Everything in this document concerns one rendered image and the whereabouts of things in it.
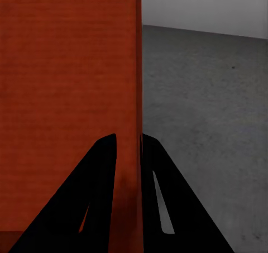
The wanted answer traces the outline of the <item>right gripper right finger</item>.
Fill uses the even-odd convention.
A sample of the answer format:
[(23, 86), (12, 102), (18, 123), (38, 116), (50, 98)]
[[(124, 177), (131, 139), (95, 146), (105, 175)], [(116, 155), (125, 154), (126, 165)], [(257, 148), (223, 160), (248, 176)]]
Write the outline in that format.
[[(162, 144), (140, 142), (143, 253), (234, 253)], [(153, 170), (175, 234), (162, 231)]]

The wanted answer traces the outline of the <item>storage box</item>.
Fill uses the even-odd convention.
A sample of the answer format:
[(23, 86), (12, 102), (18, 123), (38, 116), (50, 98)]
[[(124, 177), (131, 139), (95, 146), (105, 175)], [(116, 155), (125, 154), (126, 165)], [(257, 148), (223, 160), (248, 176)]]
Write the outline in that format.
[(0, 253), (113, 133), (108, 253), (143, 253), (141, 0), (0, 0)]

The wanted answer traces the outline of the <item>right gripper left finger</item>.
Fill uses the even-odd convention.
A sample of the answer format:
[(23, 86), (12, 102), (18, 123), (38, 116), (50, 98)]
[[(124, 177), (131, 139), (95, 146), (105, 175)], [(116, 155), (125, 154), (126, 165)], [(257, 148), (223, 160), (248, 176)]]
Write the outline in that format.
[(9, 253), (108, 253), (116, 134), (97, 140)]

